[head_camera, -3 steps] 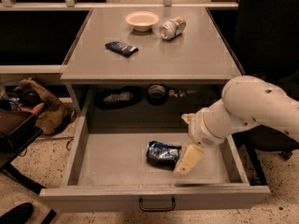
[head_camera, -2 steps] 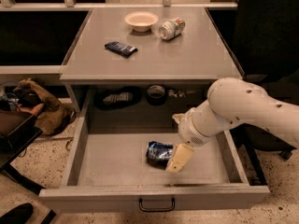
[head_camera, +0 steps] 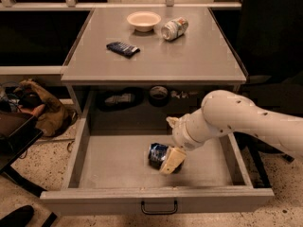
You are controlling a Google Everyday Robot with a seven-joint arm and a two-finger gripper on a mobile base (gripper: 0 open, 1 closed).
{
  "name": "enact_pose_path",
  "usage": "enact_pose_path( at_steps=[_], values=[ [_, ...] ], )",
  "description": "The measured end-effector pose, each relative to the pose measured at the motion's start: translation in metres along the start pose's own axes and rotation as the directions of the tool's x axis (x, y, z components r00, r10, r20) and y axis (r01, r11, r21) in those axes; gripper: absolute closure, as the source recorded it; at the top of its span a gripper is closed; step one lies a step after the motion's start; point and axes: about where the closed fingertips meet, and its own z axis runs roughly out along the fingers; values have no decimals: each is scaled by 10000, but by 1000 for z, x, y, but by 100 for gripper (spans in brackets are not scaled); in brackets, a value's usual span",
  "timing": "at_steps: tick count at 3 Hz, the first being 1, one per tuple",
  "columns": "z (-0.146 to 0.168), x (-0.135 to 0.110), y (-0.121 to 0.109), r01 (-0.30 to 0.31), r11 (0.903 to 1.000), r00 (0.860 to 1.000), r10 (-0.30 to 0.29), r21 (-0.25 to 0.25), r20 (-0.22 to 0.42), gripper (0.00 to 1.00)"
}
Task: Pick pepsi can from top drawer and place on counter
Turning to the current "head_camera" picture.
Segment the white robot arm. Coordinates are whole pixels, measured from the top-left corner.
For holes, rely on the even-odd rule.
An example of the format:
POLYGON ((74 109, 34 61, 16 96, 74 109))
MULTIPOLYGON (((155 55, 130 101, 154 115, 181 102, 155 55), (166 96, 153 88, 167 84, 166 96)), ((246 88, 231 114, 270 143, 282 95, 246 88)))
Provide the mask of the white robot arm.
POLYGON ((251 99, 225 90, 208 93, 200 109, 167 119, 173 145, 160 166, 163 174, 182 164, 189 150, 206 141, 241 132, 296 159, 303 159, 303 118, 258 107, 251 99))

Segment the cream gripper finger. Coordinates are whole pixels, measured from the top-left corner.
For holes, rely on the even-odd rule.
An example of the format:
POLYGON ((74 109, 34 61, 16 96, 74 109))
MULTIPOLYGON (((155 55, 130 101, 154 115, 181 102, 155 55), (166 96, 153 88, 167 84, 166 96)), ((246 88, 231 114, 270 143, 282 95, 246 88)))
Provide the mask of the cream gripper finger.
POLYGON ((179 119, 177 117, 168 116, 166 118, 166 121, 169 123, 169 126, 173 129, 178 124, 179 119))
POLYGON ((165 156, 164 162, 160 166, 161 174, 171 174, 177 167, 184 162, 187 153, 179 147, 169 147, 165 156))

